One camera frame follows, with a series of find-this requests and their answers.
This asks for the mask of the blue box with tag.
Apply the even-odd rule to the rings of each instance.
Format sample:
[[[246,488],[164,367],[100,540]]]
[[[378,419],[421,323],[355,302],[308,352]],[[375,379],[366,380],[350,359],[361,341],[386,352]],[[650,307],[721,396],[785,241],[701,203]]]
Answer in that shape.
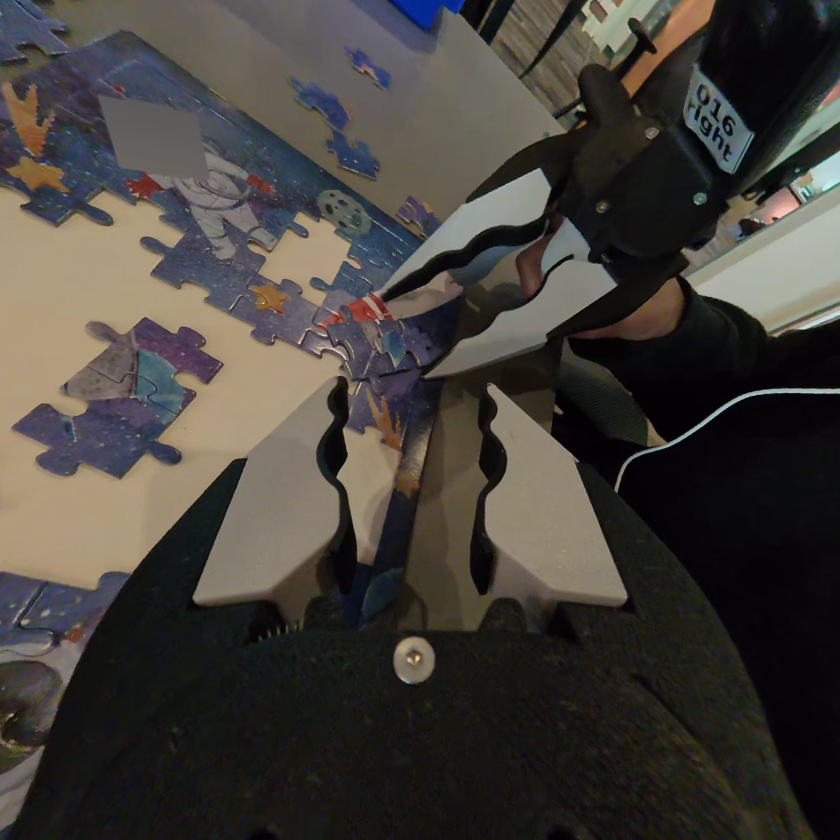
[[[441,18],[443,11],[459,14],[465,1],[403,1],[390,3],[404,14],[415,26],[429,32]]]

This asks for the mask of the grey mesh chair seat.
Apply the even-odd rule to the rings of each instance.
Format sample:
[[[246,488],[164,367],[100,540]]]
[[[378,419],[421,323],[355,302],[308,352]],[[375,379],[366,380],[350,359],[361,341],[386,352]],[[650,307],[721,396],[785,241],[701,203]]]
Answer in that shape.
[[[630,392],[599,364],[566,354],[559,362],[556,383],[565,403],[607,438],[642,448],[665,443]]]

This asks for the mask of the joined planet puzzle pieces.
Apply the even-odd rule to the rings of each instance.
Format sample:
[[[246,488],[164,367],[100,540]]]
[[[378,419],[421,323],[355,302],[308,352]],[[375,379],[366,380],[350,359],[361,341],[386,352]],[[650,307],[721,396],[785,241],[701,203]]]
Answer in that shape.
[[[61,386],[85,403],[69,415],[41,403],[12,429],[42,447],[36,463],[56,476],[88,466],[121,479],[144,456],[166,466],[182,462],[182,451],[161,436],[196,398],[177,380],[189,374],[208,384],[224,364],[205,351],[204,336],[189,327],[172,332],[142,318],[126,332],[89,321],[86,332],[106,344],[91,362]]]

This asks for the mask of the row of puzzle pieces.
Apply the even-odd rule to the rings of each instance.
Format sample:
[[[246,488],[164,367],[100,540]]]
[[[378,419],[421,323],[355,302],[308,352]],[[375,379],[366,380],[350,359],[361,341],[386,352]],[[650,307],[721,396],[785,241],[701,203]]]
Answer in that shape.
[[[21,47],[34,47],[45,56],[63,56],[68,47],[58,36],[68,32],[66,24],[49,16],[35,2],[1,1],[1,63],[26,61]]]

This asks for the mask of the dark blue jigsaw piece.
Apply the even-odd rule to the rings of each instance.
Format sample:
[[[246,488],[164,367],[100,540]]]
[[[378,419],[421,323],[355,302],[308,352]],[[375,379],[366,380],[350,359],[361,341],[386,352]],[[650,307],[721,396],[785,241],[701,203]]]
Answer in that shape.
[[[297,104],[319,114],[331,130],[340,133],[346,130],[351,116],[336,95],[325,91],[311,81],[303,82],[293,76],[289,76],[288,81],[294,90],[294,99]]]
[[[344,133],[332,129],[332,136],[326,139],[325,144],[341,169],[371,181],[377,180],[381,164],[367,143],[351,140]]]

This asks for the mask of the person's right hand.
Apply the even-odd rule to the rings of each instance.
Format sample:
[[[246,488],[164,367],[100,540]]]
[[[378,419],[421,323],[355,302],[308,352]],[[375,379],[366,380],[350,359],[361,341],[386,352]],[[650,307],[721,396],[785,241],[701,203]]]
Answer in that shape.
[[[550,236],[545,236],[516,256],[519,286],[524,299],[532,298],[542,282],[542,258]],[[677,278],[668,280],[645,304],[614,324],[571,335],[576,340],[624,340],[643,342],[663,338],[679,326],[686,295]]]

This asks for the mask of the person's black jacket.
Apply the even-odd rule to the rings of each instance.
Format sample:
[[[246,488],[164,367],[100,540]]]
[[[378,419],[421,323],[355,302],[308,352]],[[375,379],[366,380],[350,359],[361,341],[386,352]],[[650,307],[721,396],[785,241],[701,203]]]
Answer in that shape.
[[[618,493],[714,605],[807,821],[838,838],[838,322],[771,339],[780,385],[630,458]]]

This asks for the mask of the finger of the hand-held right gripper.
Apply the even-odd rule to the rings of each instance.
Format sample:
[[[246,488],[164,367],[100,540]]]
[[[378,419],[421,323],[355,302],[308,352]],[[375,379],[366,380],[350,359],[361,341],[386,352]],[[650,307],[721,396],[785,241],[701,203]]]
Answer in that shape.
[[[541,286],[528,300],[498,314],[477,335],[462,339],[424,373],[444,379],[542,348],[550,333],[616,289],[616,282],[588,257],[591,248],[568,219],[541,257]]]
[[[539,167],[463,203],[379,289],[384,303],[419,298],[442,278],[455,295],[487,278],[503,258],[545,235],[564,174]]]

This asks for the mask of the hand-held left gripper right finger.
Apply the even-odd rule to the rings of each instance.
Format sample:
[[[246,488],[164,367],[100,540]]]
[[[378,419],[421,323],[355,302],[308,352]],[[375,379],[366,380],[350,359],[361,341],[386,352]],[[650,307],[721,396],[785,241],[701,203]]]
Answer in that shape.
[[[627,590],[578,461],[498,386],[479,402],[479,469],[469,570],[480,595],[523,607],[619,607]]]

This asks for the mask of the space jigsaw puzzle board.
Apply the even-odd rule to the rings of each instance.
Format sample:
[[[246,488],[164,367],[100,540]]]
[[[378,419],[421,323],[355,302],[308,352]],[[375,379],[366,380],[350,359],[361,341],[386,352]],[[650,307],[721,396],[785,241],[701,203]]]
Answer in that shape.
[[[419,240],[289,143],[127,31],[2,85],[2,660],[33,659],[2,689],[2,771],[32,771],[94,615],[191,504],[322,382],[349,381],[343,468],[359,562],[340,596],[352,626],[396,603],[441,386],[423,369],[354,380],[325,327],[395,321],[379,289]],[[361,310],[355,302],[367,303]],[[408,322],[442,351],[449,303]],[[12,427],[143,318],[189,327],[223,362],[161,436],[178,465],[144,456],[116,479],[38,466]]]

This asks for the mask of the blue pale-patch jigsaw piece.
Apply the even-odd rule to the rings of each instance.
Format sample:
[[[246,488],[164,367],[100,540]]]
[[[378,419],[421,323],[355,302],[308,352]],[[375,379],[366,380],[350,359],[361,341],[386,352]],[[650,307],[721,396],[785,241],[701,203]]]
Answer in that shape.
[[[347,350],[354,380],[423,369],[442,353],[430,335],[404,321],[342,321],[325,330],[335,348]]]

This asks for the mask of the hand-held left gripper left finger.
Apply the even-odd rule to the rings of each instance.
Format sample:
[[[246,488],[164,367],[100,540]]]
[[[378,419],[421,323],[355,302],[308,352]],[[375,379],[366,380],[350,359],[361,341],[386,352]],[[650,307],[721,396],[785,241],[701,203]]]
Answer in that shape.
[[[358,546],[339,478],[349,414],[349,383],[333,376],[251,449],[195,604],[306,606],[351,591]]]

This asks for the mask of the black slanted stand leg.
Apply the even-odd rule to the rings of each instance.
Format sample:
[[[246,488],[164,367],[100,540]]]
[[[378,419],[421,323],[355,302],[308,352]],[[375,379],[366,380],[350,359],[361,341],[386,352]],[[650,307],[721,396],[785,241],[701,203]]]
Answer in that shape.
[[[580,20],[585,5],[585,1],[489,2],[476,32],[516,77],[524,79]]]

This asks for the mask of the black office chair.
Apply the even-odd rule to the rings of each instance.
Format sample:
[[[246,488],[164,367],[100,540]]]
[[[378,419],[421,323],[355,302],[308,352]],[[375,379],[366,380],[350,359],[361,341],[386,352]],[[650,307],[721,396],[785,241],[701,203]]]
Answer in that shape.
[[[584,121],[596,129],[635,118],[631,95],[623,81],[645,55],[657,54],[653,40],[638,19],[630,17],[628,27],[636,41],[625,59],[614,70],[597,65],[585,66],[578,78]]]

